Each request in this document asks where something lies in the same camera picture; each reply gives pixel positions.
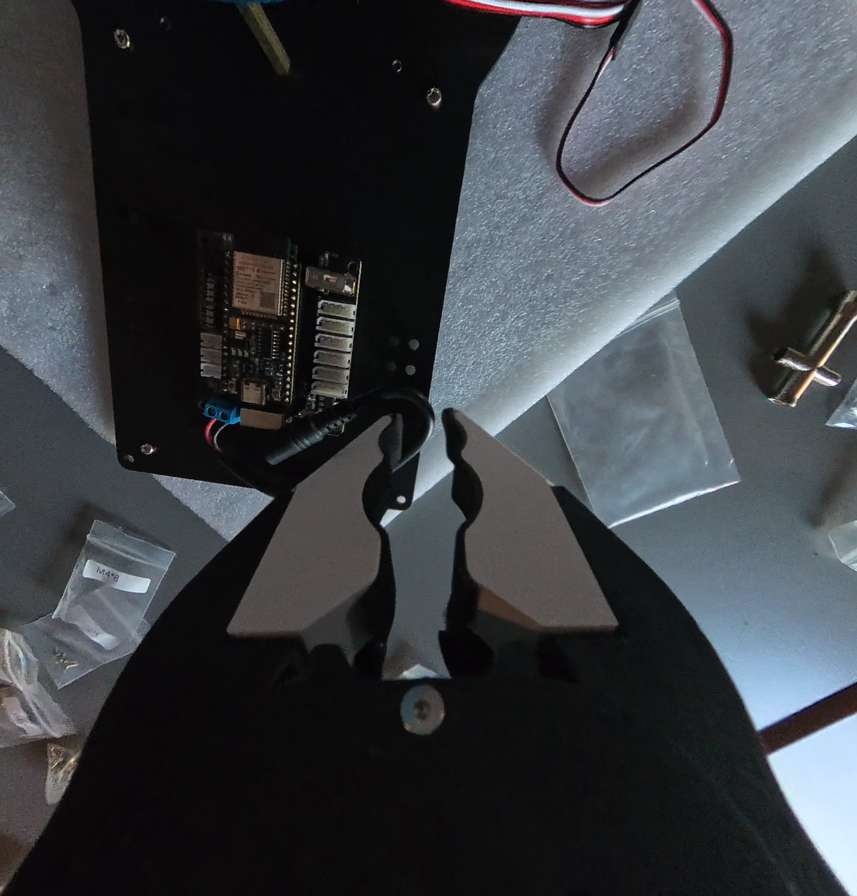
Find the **grey desk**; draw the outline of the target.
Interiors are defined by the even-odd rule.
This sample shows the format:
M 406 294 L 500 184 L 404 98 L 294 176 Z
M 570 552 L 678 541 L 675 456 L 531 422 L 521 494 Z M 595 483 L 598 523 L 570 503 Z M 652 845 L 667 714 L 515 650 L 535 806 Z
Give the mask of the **grey desk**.
M 857 137 L 676 289 L 742 477 L 616 529 L 710 637 L 760 726 L 857 679 L 857 573 L 821 527 L 857 518 L 857 432 L 826 427 L 826 392 L 796 410 L 752 383 L 824 299 L 857 287 Z M 98 510 L 177 550 L 154 609 L 224 540 L 112 449 L 0 347 L 0 624 L 51 609 Z

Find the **large empty clear bag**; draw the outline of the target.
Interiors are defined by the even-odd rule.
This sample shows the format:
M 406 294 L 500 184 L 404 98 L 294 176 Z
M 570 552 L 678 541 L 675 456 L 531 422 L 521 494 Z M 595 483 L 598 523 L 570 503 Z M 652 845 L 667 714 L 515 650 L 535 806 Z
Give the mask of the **large empty clear bag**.
M 591 509 L 608 527 L 741 480 L 674 292 L 547 400 Z

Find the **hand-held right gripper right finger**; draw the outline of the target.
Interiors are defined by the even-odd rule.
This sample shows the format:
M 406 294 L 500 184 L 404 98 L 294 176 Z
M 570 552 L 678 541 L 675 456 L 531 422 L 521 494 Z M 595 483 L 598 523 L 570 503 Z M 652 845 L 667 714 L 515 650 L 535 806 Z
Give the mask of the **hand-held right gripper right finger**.
M 463 412 L 443 413 L 455 538 L 445 623 L 438 633 L 452 676 L 487 676 L 514 653 L 544 666 L 560 638 L 619 629 L 553 484 Z

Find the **scatter of clear parts bags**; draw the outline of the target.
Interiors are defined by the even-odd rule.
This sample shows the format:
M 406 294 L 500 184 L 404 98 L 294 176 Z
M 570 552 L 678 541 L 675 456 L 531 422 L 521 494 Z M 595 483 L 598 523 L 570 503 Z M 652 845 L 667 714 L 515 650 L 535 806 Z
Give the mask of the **scatter of clear parts bags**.
M 52 691 L 138 648 L 174 557 L 124 526 L 94 519 L 53 611 L 17 630 L 0 626 L 0 750 L 45 744 L 47 805 L 64 796 L 83 749 Z

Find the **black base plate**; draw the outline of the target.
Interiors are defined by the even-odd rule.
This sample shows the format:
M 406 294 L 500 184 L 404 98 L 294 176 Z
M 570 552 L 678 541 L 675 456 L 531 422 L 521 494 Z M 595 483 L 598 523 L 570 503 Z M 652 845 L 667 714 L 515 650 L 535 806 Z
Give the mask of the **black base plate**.
M 196 234 L 363 262 L 347 400 L 428 398 L 479 88 L 516 28 L 455 2 L 73 2 L 118 462 L 263 483 L 269 430 L 199 407 Z

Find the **metal cross wrench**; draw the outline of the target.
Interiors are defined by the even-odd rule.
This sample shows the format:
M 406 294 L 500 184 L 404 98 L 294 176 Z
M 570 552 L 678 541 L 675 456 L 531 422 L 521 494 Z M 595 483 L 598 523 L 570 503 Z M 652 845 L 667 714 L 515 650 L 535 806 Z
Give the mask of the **metal cross wrench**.
M 780 370 L 780 376 L 767 393 L 768 400 L 794 408 L 813 385 L 825 388 L 841 385 L 842 375 L 830 368 L 829 363 L 856 324 L 857 290 L 848 290 L 826 313 L 804 349 L 784 347 L 772 354 L 771 359 Z

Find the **black circuit board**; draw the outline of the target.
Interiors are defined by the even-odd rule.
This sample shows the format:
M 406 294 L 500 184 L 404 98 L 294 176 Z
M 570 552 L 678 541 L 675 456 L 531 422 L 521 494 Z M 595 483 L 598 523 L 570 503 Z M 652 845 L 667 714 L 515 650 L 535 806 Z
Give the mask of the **black circuit board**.
M 262 430 L 348 398 L 363 262 L 286 238 L 196 234 L 199 407 Z

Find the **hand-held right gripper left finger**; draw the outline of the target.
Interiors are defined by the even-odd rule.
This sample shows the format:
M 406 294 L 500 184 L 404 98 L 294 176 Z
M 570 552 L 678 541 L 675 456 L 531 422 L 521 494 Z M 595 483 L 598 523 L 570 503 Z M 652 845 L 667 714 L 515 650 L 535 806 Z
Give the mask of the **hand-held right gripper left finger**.
M 330 645 L 383 670 L 395 611 L 387 535 L 400 416 L 380 417 L 296 489 L 228 624 L 235 639 Z

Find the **white foam sheet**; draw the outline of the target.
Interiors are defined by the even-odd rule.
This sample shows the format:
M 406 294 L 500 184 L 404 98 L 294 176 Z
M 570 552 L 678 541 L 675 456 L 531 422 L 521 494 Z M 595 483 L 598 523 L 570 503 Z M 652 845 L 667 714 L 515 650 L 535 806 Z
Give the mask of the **white foam sheet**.
M 478 95 L 432 399 L 500 432 L 857 135 L 857 2 L 716 2 L 718 124 L 600 209 L 554 142 L 606 43 L 519 24 Z M 69 2 L 0 2 L 0 346 L 116 441 L 82 37 Z

